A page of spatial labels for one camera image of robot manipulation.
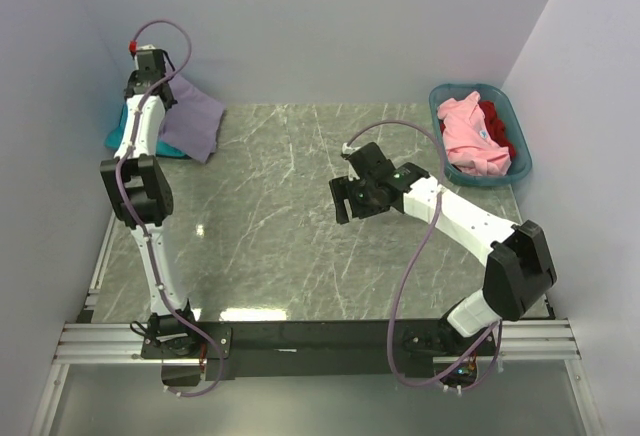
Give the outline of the purple t shirt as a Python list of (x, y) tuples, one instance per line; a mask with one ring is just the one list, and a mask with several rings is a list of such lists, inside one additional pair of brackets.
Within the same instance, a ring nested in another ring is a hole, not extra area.
[(206, 163), (216, 151), (226, 107), (181, 75), (175, 76), (169, 86), (177, 103), (166, 112), (156, 154), (173, 158), (188, 157)]

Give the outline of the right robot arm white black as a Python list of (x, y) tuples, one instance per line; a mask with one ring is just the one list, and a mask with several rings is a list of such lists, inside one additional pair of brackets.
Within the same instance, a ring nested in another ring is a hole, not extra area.
[(557, 281), (542, 228), (495, 216), (445, 188), (413, 163), (395, 166), (380, 147), (344, 146), (350, 169), (330, 181), (336, 220), (346, 224), (396, 210), (431, 224), (464, 247), (484, 268), (481, 289), (444, 316), (439, 343), (460, 355), (479, 331), (520, 320)]

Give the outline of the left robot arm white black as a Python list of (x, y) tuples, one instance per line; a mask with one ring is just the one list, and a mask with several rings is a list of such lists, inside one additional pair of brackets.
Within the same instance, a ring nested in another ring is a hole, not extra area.
[(130, 44), (134, 70), (124, 90), (126, 121), (115, 155), (100, 164), (114, 215), (131, 232), (147, 280), (150, 316), (130, 329), (143, 338), (146, 359), (186, 358), (198, 354), (201, 338), (170, 257), (165, 222), (174, 209), (173, 194), (156, 146), (166, 111), (176, 104), (167, 76), (176, 71), (166, 51)]

